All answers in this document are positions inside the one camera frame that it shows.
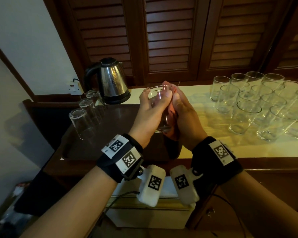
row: forearm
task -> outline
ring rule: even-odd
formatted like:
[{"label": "forearm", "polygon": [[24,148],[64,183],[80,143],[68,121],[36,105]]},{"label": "forearm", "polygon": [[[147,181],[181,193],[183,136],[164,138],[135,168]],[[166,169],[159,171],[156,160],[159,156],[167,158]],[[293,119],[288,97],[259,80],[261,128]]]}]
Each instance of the forearm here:
[{"label": "forearm", "polygon": [[84,237],[103,211],[117,183],[94,167],[62,199],[41,216],[21,238]]},{"label": "forearm", "polygon": [[254,237],[298,237],[298,213],[243,171],[221,189]]}]

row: white countertop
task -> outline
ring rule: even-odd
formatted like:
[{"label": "white countertop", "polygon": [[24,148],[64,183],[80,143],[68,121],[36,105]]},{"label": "white countertop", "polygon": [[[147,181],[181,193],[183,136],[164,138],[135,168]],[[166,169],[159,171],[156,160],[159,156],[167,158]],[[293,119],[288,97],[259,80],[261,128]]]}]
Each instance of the white countertop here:
[{"label": "white countertop", "polygon": [[[209,98],[210,87],[211,85],[180,87],[198,113],[201,124],[209,136],[227,144],[239,158],[298,157],[298,139],[286,134],[270,143],[256,136],[255,125],[251,125],[244,135],[236,135],[229,131],[230,117],[215,111],[215,103]],[[131,97],[123,104],[139,103],[142,91],[143,88],[130,89]],[[179,158],[192,158],[192,153],[183,147]]]}]

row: red cloth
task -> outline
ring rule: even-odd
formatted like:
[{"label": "red cloth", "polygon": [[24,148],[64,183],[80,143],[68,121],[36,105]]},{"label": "red cloth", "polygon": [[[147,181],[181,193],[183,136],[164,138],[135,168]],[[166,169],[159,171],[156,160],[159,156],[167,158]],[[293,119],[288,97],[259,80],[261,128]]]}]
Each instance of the red cloth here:
[{"label": "red cloth", "polygon": [[[170,90],[172,91],[172,93],[177,92],[177,88],[175,85],[171,85],[171,83],[164,81],[162,83],[162,85],[169,85]],[[163,133],[165,136],[167,136],[169,139],[172,139],[174,141],[178,141],[179,140],[179,129],[178,129],[178,125],[177,125],[177,119],[178,119],[178,115],[173,107],[172,104],[172,99],[171,102],[169,104],[168,107],[168,120],[170,121],[169,125],[171,126],[171,130],[167,133]]]}]

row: hand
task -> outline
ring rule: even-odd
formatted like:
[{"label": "hand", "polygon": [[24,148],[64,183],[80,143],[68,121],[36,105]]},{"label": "hand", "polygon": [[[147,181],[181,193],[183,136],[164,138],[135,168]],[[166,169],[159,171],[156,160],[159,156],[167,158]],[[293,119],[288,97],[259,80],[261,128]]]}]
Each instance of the hand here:
[{"label": "hand", "polygon": [[172,98],[172,91],[169,90],[166,95],[159,100],[158,104],[152,108],[150,100],[148,99],[149,92],[150,89],[147,88],[139,96],[140,108],[135,122],[128,133],[137,140],[143,148],[149,144],[152,135],[161,121],[162,112],[168,107]]},{"label": "hand", "polygon": [[202,128],[198,114],[184,93],[174,84],[170,85],[177,89],[177,92],[173,94],[172,104],[179,116],[177,121],[180,130],[179,141],[192,151],[198,143],[207,137],[207,133]]}]

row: person's left arm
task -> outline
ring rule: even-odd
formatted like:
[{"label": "person's left arm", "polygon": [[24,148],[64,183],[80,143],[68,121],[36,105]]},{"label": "person's left arm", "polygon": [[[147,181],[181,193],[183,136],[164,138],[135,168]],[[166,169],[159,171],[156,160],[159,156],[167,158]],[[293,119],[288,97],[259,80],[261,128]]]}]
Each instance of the person's left arm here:
[{"label": "person's left arm", "polygon": [[[152,108],[148,89],[140,95],[140,108],[128,133],[145,148],[158,127],[163,110],[169,105],[172,92]],[[84,176],[62,199],[45,212],[21,238],[78,238],[85,237],[99,218],[114,192],[117,182],[98,166]]]}]

